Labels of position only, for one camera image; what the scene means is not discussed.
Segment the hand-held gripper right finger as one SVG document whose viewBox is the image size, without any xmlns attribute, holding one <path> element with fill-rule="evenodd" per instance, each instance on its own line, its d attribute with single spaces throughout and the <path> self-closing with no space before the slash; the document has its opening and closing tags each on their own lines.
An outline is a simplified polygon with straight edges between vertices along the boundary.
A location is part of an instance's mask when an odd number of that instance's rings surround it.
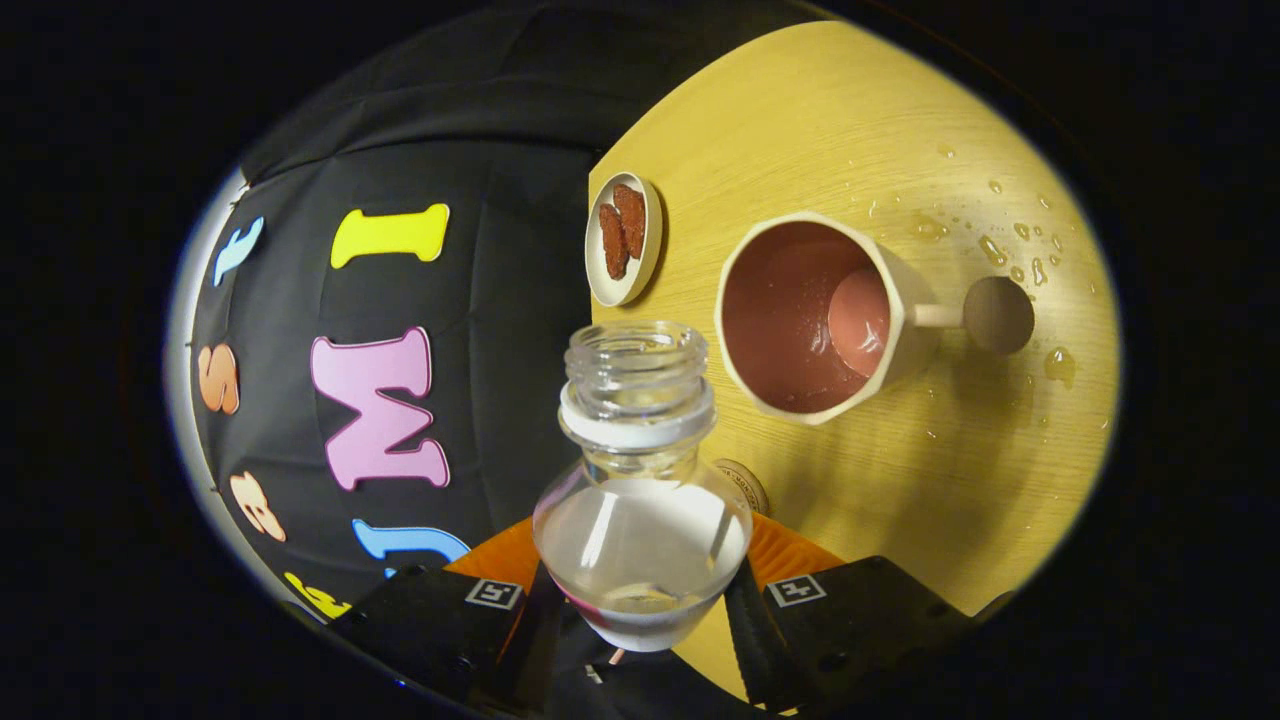
<svg viewBox="0 0 1280 720">
<path fill-rule="evenodd" d="M 769 711 L 868 700 L 977 624 L 887 557 L 846 562 L 759 514 L 724 602 L 748 700 Z"/>
</svg>

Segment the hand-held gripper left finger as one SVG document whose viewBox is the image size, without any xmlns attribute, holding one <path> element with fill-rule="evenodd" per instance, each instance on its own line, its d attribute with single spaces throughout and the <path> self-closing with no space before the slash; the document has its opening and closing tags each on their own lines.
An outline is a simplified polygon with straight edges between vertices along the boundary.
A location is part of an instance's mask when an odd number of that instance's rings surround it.
<svg viewBox="0 0 1280 720">
<path fill-rule="evenodd" d="M 403 566 L 332 621 L 332 633 L 449 708 L 545 715 L 568 605 L 532 530 L 526 518 L 444 568 Z"/>
</svg>

